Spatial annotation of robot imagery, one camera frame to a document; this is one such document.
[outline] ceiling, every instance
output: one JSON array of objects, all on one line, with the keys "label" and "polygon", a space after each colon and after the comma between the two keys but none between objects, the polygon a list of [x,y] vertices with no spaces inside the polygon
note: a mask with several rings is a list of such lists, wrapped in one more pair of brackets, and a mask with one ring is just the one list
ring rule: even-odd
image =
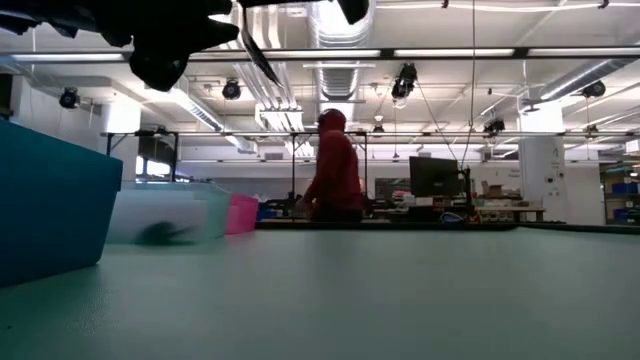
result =
[{"label": "ceiling", "polygon": [[[440,4],[442,1],[378,0],[374,25],[371,30],[371,46],[384,47],[478,47],[487,46],[605,46],[630,45],[640,41],[640,7],[613,7],[604,10],[594,8],[571,11],[513,13],[473,12],[465,9],[389,9],[389,5]],[[470,1],[452,1],[471,4]],[[594,4],[598,1],[505,1],[477,0],[476,6],[541,7]],[[307,18],[280,13],[279,36],[285,48],[308,48],[311,44]],[[0,32],[0,47],[5,51],[104,51],[108,44],[97,34],[80,32],[76,39],[60,36],[48,25],[40,26],[24,36]],[[383,116],[386,131],[420,131],[433,129],[434,119],[446,131],[468,129],[469,118],[475,119],[475,127],[487,117],[479,116],[498,100],[500,94],[514,94],[530,87],[544,85],[581,65],[584,60],[477,60],[472,61],[419,61],[418,83],[403,109],[394,109],[391,96],[385,93],[402,66],[400,61],[376,61],[373,68],[362,70],[358,89],[359,103],[355,105],[352,129],[371,130],[374,115]],[[318,94],[314,72],[303,67],[302,62],[286,64],[291,88],[303,110],[303,123],[311,126],[318,113]],[[472,73],[476,86],[472,87]],[[206,131],[197,119],[154,91],[133,76],[126,64],[108,65],[36,65],[35,74],[40,77],[62,79],[65,77],[107,77],[130,90],[144,103],[143,123],[161,124],[179,131]],[[189,79],[192,96],[198,97],[207,107],[220,115],[225,126],[239,131],[261,131],[254,120],[256,101],[242,83],[240,99],[226,101],[221,90],[227,78],[238,74],[229,63],[192,63],[185,76]],[[607,95],[640,83],[640,61],[603,79]],[[564,126],[567,129],[582,128],[588,121],[621,113],[638,105],[640,86],[584,111],[586,100],[568,97],[563,100]],[[516,129],[516,99],[506,98],[496,107],[504,117],[507,129]],[[606,130],[620,131],[640,128],[640,118],[631,117],[612,123]],[[394,141],[385,138],[379,141]],[[407,143],[410,138],[397,141]],[[602,143],[624,143],[624,138],[613,138]],[[420,142],[441,142],[440,139],[419,139]],[[189,139],[183,145],[220,145],[229,143],[220,138]]]}]

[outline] hood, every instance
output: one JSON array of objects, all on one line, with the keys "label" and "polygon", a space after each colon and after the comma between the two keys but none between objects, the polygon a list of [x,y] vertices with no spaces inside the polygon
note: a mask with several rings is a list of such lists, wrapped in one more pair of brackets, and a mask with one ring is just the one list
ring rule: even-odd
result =
[{"label": "hood", "polygon": [[327,109],[318,117],[318,134],[322,136],[329,131],[344,132],[347,118],[337,109]]}]

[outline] red hoodie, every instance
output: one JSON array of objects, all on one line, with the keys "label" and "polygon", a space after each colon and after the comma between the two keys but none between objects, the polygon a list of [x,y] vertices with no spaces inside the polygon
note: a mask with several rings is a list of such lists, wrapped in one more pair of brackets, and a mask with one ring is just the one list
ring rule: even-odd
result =
[{"label": "red hoodie", "polygon": [[318,119],[318,156],[316,176],[304,195],[308,203],[316,200],[316,209],[362,210],[358,156],[344,135],[346,118],[329,109]]}]

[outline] person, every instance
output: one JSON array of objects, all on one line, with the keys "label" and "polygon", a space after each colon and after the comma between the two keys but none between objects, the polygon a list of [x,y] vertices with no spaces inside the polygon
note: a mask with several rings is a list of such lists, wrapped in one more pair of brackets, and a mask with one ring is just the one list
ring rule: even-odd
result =
[{"label": "person", "polygon": [[316,175],[298,202],[312,221],[362,220],[358,156],[344,134],[346,122],[344,114],[337,109],[325,110],[318,117],[320,142]]}]

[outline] wall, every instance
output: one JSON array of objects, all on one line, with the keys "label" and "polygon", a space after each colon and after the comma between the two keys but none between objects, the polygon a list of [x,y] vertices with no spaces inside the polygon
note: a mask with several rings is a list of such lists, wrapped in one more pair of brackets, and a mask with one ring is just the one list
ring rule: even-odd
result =
[{"label": "wall", "polygon": [[104,152],[106,141],[100,137],[104,131],[102,117],[94,109],[93,116],[83,109],[66,110],[58,99],[32,88],[25,77],[13,81],[11,121],[49,136]]},{"label": "wall", "polygon": [[[503,185],[504,188],[519,189],[521,179],[519,165],[514,163],[470,164],[472,178],[476,180],[476,191],[482,192],[480,183]],[[291,190],[291,165],[281,163],[219,164],[219,163],[179,163],[179,171],[196,178],[228,179],[229,182],[250,186],[250,182],[260,179],[279,179],[282,189],[274,193],[286,193]],[[296,192],[306,190],[308,179],[315,174],[315,164],[296,166]],[[360,176],[364,178],[364,168],[360,167]],[[570,224],[604,224],[604,206],[600,190],[600,173],[597,164],[567,164],[566,168],[568,219]],[[407,163],[370,164],[368,168],[368,190],[373,196],[376,178],[409,177]],[[251,181],[240,182],[242,178]]]}]

